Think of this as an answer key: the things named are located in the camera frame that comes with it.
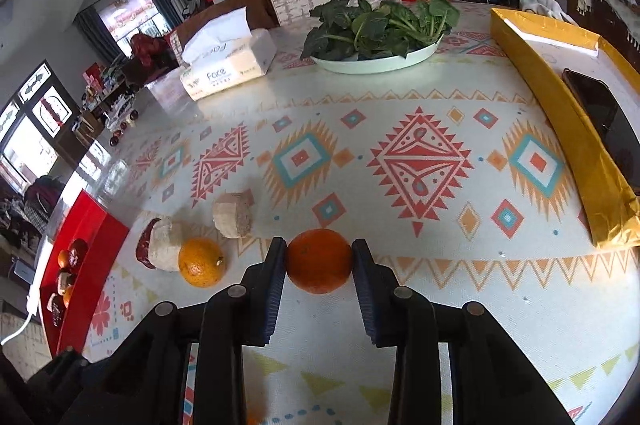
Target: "white cable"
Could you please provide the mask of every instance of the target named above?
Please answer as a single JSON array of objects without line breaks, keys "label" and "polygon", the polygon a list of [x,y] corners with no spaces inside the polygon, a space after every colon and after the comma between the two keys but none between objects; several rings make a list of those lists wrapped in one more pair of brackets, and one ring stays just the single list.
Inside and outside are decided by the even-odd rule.
[{"label": "white cable", "polygon": [[21,332],[23,332],[26,329],[27,324],[29,324],[30,320],[31,320],[31,313],[27,315],[27,319],[24,321],[24,324],[20,327],[20,329],[18,329],[15,333],[10,334],[8,337],[5,337],[4,339],[2,339],[2,342],[0,342],[0,345],[4,345],[11,339],[14,339],[15,337],[17,337]]}]

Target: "tissue pack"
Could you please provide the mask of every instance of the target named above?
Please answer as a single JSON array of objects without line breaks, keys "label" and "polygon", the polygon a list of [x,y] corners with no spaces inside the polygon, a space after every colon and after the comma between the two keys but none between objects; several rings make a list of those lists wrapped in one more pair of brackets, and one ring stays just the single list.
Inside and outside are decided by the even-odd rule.
[{"label": "tissue pack", "polygon": [[242,84],[267,73],[276,46],[265,29],[251,37],[219,42],[185,69],[180,81],[193,100]]}]

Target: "text on tissue pack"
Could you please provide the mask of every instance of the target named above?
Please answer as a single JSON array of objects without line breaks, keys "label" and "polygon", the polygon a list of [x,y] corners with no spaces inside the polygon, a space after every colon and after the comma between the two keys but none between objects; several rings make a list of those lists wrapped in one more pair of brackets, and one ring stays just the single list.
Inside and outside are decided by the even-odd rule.
[{"label": "text on tissue pack", "polygon": [[226,68],[220,68],[217,71],[210,71],[207,73],[209,84],[214,87],[220,84],[226,84],[227,82],[235,79],[235,77],[236,73],[231,72]]}]

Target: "red tray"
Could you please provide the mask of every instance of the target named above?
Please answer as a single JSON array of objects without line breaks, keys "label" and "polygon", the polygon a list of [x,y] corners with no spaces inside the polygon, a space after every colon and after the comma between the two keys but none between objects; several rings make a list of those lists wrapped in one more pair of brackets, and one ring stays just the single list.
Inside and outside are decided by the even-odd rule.
[{"label": "red tray", "polygon": [[[80,192],[60,227],[40,284],[42,324],[52,356],[69,345],[82,353],[95,306],[127,233],[129,228],[108,214],[84,190]],[[62,249],[68,249],[75,239],[84,239],[89,250],[76,272],[78,278],[62,325],[56,328],[46,305],[57,288],[58,254]]]}]

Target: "screw head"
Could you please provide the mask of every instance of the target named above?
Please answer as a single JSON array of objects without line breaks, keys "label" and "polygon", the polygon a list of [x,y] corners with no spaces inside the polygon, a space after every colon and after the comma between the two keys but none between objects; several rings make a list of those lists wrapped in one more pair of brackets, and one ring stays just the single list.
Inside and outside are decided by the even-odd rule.
[{"label": "screw head", "polygon": [[469,302],[466,305],[466,310],[475,317],[479,317],[484,313],[484,306],[480,302]]},{"label": "screw head", "polygon": [[398,286],[396,289],[394,289],[394,295],[399,299],[410,299],[411,295],[413,294],[414,292],[411,291],[411,288],[408,288],[407,286]]},{"label": "screw head", "polygon": [[239,299],[240,297],[244,297],[246,288],[242,286],[242,284],[234,284],[233,286],[229,286],[226,293],[234,299]]},{"label": "screw head", "polygon": [[165,317],[168,314],[170,314],[173,310],[174,310],[174,307],[171,304],[171,302],[160,302],[155,309],[156,315],[158,315],[159,317]]}]

